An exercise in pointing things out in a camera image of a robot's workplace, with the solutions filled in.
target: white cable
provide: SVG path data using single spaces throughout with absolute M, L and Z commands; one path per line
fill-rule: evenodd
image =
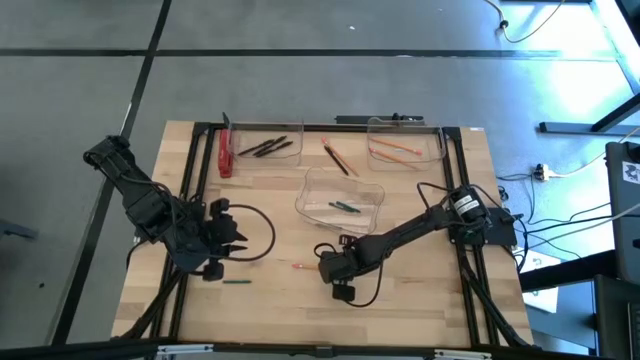
M 634 206 L 630 207 L 629 209 L 627 209 L 627 210 L 625 210 L 625 211 L 621 212 L 620 214 L 618 214 L 618 215 L 616 215 L 616 216 L 614 216 L 614 217 L 611 217 L 611 218 L 609 218 L 609 219 L 607 219 L 607 220 L 601 221 L 601 222 L 599 222 L 599 223 L 597 223 L 597 224 L 593 224 L 593 225 L 587 226 L 587 227 L 582 228 L 582 229 L 578 229 L 578 230 L 570 231 L 570 232 L 568 232 L 568 233 L 566 233 L 566 234 L 562 234 L 562 235 L 554 236 L 554 237 L 552 237 L 551 239 L 547 239 L 547 241 L 557 240 L 557 239 L 560 239 L 560 238 L 562 238 L 562 237 L 569 236 L 569 235 L 571 235 L 571 234 L 576 234 L 576 233 L 579 233 L 579 232 L 583 232 L 583 231 L 585 231 L 585 230 L 593 229 L 594 227 L 598 227 L 598 226 L 603 225 L 603 224 L 606 224 L 606 223 L 608 223 L 608 222 L 611 222 L 611 221 L 614 221 L 614 220 L 620 219 L 621 217 L 623 217 L 623 216 L 627 215 L 628 213 L 632 212 L 633 210 L 635 210 L 635 209 L 637 209 L 637 208 L 639 208 L 639 207 L 640 207 L 640 203 L 637 203 L 637 204 L 635 204 Z
M 622 139 L 620 139 L 620 141 L 618 141 L 619 143 L 627 140 L 628 138 L 630 138 L 633 134 L 635 134 L 638 130 L 640 130 L 640 126 L 633 129 L 633 131 L 631 131 L 630 133 L 628 133 L 625 137 L 623 137 Z M 597 160 L 599 160 L 601 157 L 603 157 L 606 154 L 606 151 L 603 152 L 602 154 L 598 155 L 596 158 L 594 158 L 593 160 L 589 161 L 586 165 L 582 166 L 579 169 L 573 170 L 570 173 L 566 173 L 566 174 L 558 174 L 553 172 L 553 170 L 549 169 L 549 177 L 557 177 L 557 178 L 567 178 L 571 175 L 575 175 L 579 172 L 581 172 L 582 170 L 588 168 L 589 166 L 591 166 L 592 164 L 594 164 Z
M 507 34 L 507 26 L 509 26 L 509 25 L 508 25 L 508 23 L 507 23 L 506 25 L 504 25 L 504 26 L 502 25 L 502 22 L 503 22 L 505 19 L 504 19 L 504 13 L 503 13 L 503 12 L 502 12 L 502 10 L 500 9 L 500 7 L 499 7 L 498 5 L 496 5 L 496 4 L 495 4 L 493 1 L 491 1 L 491 0 L 484 0 L 484 1 L 485 1 L 487 4 L 491 5 L 491 6 L 492 6 L 494 9 L 496 9 L 496 11 L 498 12 L 498 15 L 500 16 L 500 28 L 502 29 L 502 34 L 504 35 L 504 38 L 505 38 L 508 42 L 510 42 L 510 43 L 512 43 L 512 44 L 517 44 L 517 43 L 519 43 L 519 42 L 522 42 L 522 41 L 527 40 L 528 38 L 530 38 L 531 36 L 533 36 L 533 34 L 537 33 L 537 32 L 538 32 L 538 30 L 540 30 L 540 29 L 544 26 L 544 24 L 546 24 L 549 20 L 551 20 L 551 18 L 553 17 L 553 15 L 555 15 L 555 14 L 556 14 L 556 12 L 558 12 L 558 10 L 560 10 L 560 7 L 562 6 L 562 4 L 564 4 L 564 3 L 565 3 L 565 1 L 566 1 L 566 0 L 562 0 L 562 1 L 560 2 L 560 4 L 558 4 L 558 7 L 556 7 L 556 9 L 555 9 L 555 10 L 553 10 L 553 12 L 551 13 L 551 15 L 549 15 L 549 17 L 548 17 L 548 18 L 546 18 L 546 19 L 545 19 L 545 21 L 543 21 L 543 22 L 542 22 L 542 23 L 541 23 L 541 24 L 540 24 L 540 25 L 539 25 L 535 30 L 533 30 L 533 31 L 532 31 L 532 32 L 530 32 L 528 35 L 526 35 L 526 36 L 524 36 L 524 37 L 522 37 L 522 38 L 520 38 L 520 39 L 518 39 L 518 40 L 511 40 L 511 39 L 509 38 L 509 35 Z

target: clear plastic container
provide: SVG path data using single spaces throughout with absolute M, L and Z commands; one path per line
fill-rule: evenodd
M 321 168 L 310 168 L 296 198 L 296 210 L 313 224 L 354 235 L 370 234 L 384 200 L 384 189 L 334 175 Z M 356 211 L 336 208 L 338 202 Z
M 251 123 L 244 121 L 229 121 L 231 139 L 229 149 L 234 158 L 234 167 L 265 168 L 265 167 L 295 167 L 300 164 L 302 157 L 302 140 L 304 121 L 280 123 Z M 260 155 L 259 150 L 248 151 L 266 141 L 279 142 L 271 146 L 273 152 Z
M 441 127 L 424 120 L 381 120 L 367 123 L 367 160 L 374 171 L 424 171 L 447 153 Z

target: wooden board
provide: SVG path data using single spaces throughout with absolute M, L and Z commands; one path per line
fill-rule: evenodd
M 167 123 L 156 161 L 153 179 L 177 193 L 191 139 L 192 122 Z M 293 263 L 317 264 L 314 245 L 329 242 L 337 246 L 338 234 L 311 225 L 295 210 L 294 203 L 310 166 L 340 174 L 321 144 L 326 136 L 359 172 L 362 182 L 378 183 L 386 196 L 381 206 L 376 233 L 385 232 L 424 211 L 417 192 L 418 181 L 444 186 L 442 164 L 428 171 L 371 171 L 367 165 L 366 134 L 304 134 L 300 166 L 289 169 L 234 170 L 221 179 L 217 159 L 217 135 L 207 183 L 205 201 L 226 197 L 232 203 L 255 206 L 266 213 L 277 231 L 277 243 L 264 259 L 254 263 L 225 263 L 227 279 L 250 279 L 249 285 L 189 280 L 179 338 L 185 341 L 247 342 L 271 344 L 340 344 L 379 346 L 469 346 L 455 250 L 446 231 L 424 236 L 396 250 L 385 262 L 378 300 L 358 309 L 331 298 L 331 286 L 314 270 L 296 270 Z M 485 133 L 462 129 L 463 145 L 472 183 L 499 199 Z M 191 191 L 197 183 L 197 169 L 204 139 L 199 147 Z M 449 144 L 454 176 L 457 162 Z M 430 203 L 438 202 L 442 191 L 424 188 Z M 241 209 L 230 212 L 249 240 L 250 249 L 238 256 L 262 252 L 269 241 L 264 220 Z M 499 247 L 484 250 L 491 294 L 509 323 L 527 341 L 532 341 L 514 261 Z M 161 244 L 145 245 L 131 260 L 113 335 L 126 331 L 155 296 L 162 274 L 165 250 Z M 377 271 L 359 277 L 354 284 L 357 303 L 373 295 Z M 173 299 L 165 312 L 163 334 L 167 333 Z M 482 307 L 475 299 L 481 339 L 487 342 Z

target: black pen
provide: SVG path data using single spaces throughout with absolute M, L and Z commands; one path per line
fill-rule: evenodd
M 282 135 L 282 136 L 280 136 L 279 138 L 277 138 L 277 139 L 273 140 L 273 142 L 272 142 L 272 143 L 270 143 L 269 145 L 267 145 L 267 146 L 263 147 L 262 149 L 260 149 L 260 150 L 258 150 L 258 151 L 256 151 L 256 152 L 254 152 L 254 153 L 253 153 L 253 156 L 255 156 L 255 157 L 260 157 L 259 155 L 260 155 L 261 153 L 263 153 L 263 152 L 265 152 L 265 151 L 267 151 L 267 150 L 271 149 L 272 147 L 274 147 L 274 146 L 278 145 L 279 143 L 283 142 L 283 141 L 284 141 L 284 139 L 286 139 L 286 138 L 287 138 L 287 135 Z
M 263 156 L 265 156 L 265 155 L 267 155 L 267 154 L 271 154 L 271 153 L 272 153 L 272 152 L 274 152 L 274 151 L 280 150 L 280 149 L 282 149 L 282 148 L 286 148 L 287 146 L 289 146 L 289 145 L 291 145 L 291 144 L 293 144 L 293 141 L 287 141 L 286 143 L 281 144 L 280 146 L 278 146 L 278 147 L 277 147 L 277 148 L 275 148 L 275 149 L 269 149 L 269 150 L 266 150 L 266 151 L 261 150 L 261 151 L 256 155 L 256 157 L 263 157 Z
M 250 152 L 252 152 L 252 151 L 254 151 L 254 150 L 258 150 L 258 149 L 260 149 L 261 147 L 268 146 L 268 145 L 270 145 L 273 141 L 274 141 L 274 139 L 269 139 L 269 140 L 267 140 L 267 141 L 265 141 L 265 142 L 263 142 L 263 143 L 261 143 L 261 144 L 259 144 L 259 145 L 256 145 L 256 146 L 254 146 L 254 147 L 252 147 L 252 148 L 249 148 L 249 149 L 247 149 L 247 150 L 245 150 L 245 151 L 241 152 L 240 154 L 238 154 L 238 156 L 242 156 L 242 155 L 248 154 L 248 153 L 250 153 Z
M 331 156 L 331 158 L 333 159 L 333 161 L 335 161 L 336 165 L 338 165 L 338 167 L 340 168 L 340 170 L 342 170 L 342 172 L 349 176 L 349 173 L 347 172 L 347 169 L 344 168 L 344 166 L 342 166 L 342 164 L 340 164 L 340 161 L 338 161 L 338 159 L 336 158 L 336 156 L 333 154 L 333 151 L 331 151 L 331 149 L 325 145 L 324 149 L 327 151 L 327 154 L 329 154 L 329 156 Z

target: gray floor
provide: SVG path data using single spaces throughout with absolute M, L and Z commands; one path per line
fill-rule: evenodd
M 4 1 L 0 48 L 146 48 L 160 5 Z M 553 5 L 504 8 L 517 36 L 524 32 L 517 24 L 531 28 Z M 589 6 L 566 6 L 558 16 L 514 47 L 494 36 L 497 15 L 481 0 L 176 1 L 160 47 L 561 50 L 582 59 L 615 53 Z M 119 131 L 141 63 L 139 57 L 0 57 L 0 218 L 40 231 L 35 242 L 0 241 L 0 348 L 47 341 L 101 183 L 81 154 Z M 593 122 L 631 96 L 618 64 L 601 58 L 157 58 L 131 143 L 150 172 L 166 120 L 220 121 L 225 111 L 237 119 L 302 116 L 329 123 L 337 114 L 399 111 L 434 124 L 486 128 L 498 174 L 529 171 L 539 162 L 563 172 L 618 139 L 545 135 L 537 124 Z M 640 116 L 628 122 L 640 124 Z M 525 183 L 505 186 L 507 205 L 529 214 Z M 534 219 L 568 217 L 608 201 L 602 164 L 535 187 Z M 71 341 L 109 336 L 133 232 L 120 200 L 112 199 Z M 556 244 L 586 255 L 610 249 L 613 240 L 604 226 Z

